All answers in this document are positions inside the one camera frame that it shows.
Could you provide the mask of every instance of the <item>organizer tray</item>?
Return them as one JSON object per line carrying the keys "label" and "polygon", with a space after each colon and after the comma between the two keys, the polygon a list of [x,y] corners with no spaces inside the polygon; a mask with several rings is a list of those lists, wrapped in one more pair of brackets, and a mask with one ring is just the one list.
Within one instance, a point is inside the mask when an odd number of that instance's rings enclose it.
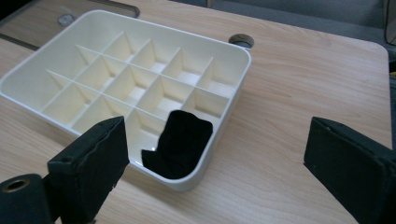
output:
{"label": "organizer tray", "polygon": [[[205,172],[250,61],[235,45],[94,10],[8,72],[0,93],[75,136],[124,116],[131,165],[189,190]],[[212,122],[213,134],[189,175],[167,179],[142,165],[141,149],[155,150],[177,109]]]}

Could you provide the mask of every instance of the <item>white plastic organizer tray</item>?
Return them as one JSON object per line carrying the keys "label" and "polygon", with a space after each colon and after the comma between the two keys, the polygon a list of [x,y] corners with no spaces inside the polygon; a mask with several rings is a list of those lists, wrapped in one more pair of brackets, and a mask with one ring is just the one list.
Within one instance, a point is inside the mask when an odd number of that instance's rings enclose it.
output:
{"label": "white plastic organizer tray", "polygon": [[[249,65],[248,52],[237,46],[95,10],[7,73],[0,92],[75,136],[124,116],[132,166],[188,190],[204,174]],[[142,165],[141,149],[155,150],[176,109],[212,122],[214,130],[193,172],[167,179]]]}

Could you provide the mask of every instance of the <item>wooden table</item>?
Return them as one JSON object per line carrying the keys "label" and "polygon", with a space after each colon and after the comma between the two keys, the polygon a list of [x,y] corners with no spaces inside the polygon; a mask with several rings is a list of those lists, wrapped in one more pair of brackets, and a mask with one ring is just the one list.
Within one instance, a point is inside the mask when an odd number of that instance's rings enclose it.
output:
{"label": "wooden table", "polygon": [[[377,44],[163,0],[141,20],[255,45],[241,97],[201,183],[176,192],[127,167],[98,223],[356,223],[304,167],[313,116],[391,148],[388,55]],[[0,40],[2,76],[32,51]],[[47,174],[73,138],[0,99],[0,181]]]}

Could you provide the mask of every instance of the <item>wood grain surface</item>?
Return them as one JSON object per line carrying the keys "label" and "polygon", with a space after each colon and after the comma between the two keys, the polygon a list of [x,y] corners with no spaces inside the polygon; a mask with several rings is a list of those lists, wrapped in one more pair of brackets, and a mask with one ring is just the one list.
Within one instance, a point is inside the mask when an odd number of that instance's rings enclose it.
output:
{"label": "wood grain surface", "polygon": [[[152,21],[255,45],[238,104],[200,184],[176,192],[127,167],[97,223],[356,223],[304,167],[312,117],[391,148],[388,55],[374,43],[163,0],[119,0]],[[32,51],[0,41],[2,76]],[[72,137],[0,98],[0,181],[47,173]]]}

